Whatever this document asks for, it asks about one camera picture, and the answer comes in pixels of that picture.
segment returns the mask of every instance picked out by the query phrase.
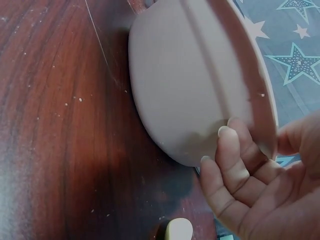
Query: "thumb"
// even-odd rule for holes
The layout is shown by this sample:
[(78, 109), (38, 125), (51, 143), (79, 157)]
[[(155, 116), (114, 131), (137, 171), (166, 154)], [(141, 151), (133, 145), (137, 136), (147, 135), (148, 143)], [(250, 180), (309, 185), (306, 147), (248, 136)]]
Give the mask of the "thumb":
[(289, 123), (278, 134), (278, 152), (299, 153), (309, 175), (320, 177), (320, 111)]

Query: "star print cloth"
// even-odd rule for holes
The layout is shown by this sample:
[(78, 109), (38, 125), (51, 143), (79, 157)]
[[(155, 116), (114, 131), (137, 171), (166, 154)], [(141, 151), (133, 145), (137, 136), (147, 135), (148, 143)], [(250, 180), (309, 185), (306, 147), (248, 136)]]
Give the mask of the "star print cloth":
[[(263, 55), (279, 126), (320, 109), (320, 0), (233, 1)], [(277, 161), (287, 166), (298, 160)]]

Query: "hand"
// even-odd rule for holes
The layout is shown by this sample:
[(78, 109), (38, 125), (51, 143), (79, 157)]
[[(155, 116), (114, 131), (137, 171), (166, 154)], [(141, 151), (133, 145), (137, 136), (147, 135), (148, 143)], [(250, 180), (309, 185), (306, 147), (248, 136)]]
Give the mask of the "hand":
[(217, 218), (244, 240), (320, 239), (320, 112), (280, 130), (278, 151), (300, 153), (283, 168), (231, 119), (219, 130), (215, 161), (201, 161), (200, 181)]

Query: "clay bowl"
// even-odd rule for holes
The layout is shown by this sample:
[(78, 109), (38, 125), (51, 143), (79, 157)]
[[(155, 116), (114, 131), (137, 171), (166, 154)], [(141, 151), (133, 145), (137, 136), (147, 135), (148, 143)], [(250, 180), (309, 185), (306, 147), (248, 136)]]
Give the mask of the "clay bowl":
[(154, 142), (186, 166), (214, 158), (230, 117), (275, 157), (277, 111), (266, 66), (233, 2), (159, 0), (129, 34), (134, 101)]

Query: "table surface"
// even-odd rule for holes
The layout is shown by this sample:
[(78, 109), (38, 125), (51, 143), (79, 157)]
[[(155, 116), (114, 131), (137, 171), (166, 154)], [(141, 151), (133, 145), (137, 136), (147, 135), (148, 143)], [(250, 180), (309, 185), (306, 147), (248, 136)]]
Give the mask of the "table surface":
[(194, 169), (135, 109), (128, 33), (143, 6), (0, 1), (1, 240), (149, 240), (176, 217), (216, 238)]

